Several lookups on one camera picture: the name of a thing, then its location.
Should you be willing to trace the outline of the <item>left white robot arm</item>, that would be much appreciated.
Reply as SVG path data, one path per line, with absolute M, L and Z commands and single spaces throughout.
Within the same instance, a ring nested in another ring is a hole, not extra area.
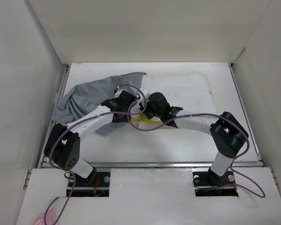
M 44 155 L 51 164 L 56 164 L 65 172 L 73 172 L 83 185 L 92 185 L 96 179 L 96 168 L 80 158 L 81 141 L 107 124 L 128 122 L 128 108 L 139 99 L 139 95 L 120 90 L 114 98 L 103 101 L 77 121 L 66 125 L 57 123 L 51 130 Z

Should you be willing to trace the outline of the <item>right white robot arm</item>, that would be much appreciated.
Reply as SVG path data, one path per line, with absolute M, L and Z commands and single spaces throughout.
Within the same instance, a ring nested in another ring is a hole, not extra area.
M 248 140 L 248 133 L 231 113 L 190 113 L 182 107 L 171 106 L 160 92 L 149 95 L 144 113 L 150 119 L 159 118 L 169 127 L 195 130 L 213 138 L 218 153 L 211 167 L 207 172 L 194 175 L 200 187 L 222 186 L 229 166 Z

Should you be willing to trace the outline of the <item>grey pillowcase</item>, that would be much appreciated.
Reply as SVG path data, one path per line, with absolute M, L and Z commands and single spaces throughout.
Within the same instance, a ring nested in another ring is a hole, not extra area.
M 140 88 L 145 75 L 145 72 L 132 72 L 78 84 L 57 103 L 51 120 L 61 124 L 74 122 L 95 110 L 103 101 L 114 98 L 116 87 L 130 84 Z

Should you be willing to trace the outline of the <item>white pillow yellow edge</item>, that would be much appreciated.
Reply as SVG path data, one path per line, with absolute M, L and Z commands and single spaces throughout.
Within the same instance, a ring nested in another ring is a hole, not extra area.
M 171 106 L 182 107 L 190 113 L 217 113 L 209 80 L 204 74 L 145 75 L 141 87 L 150 94 L 162 93 Z M 158 120 L 147 118 L 147 122 Z

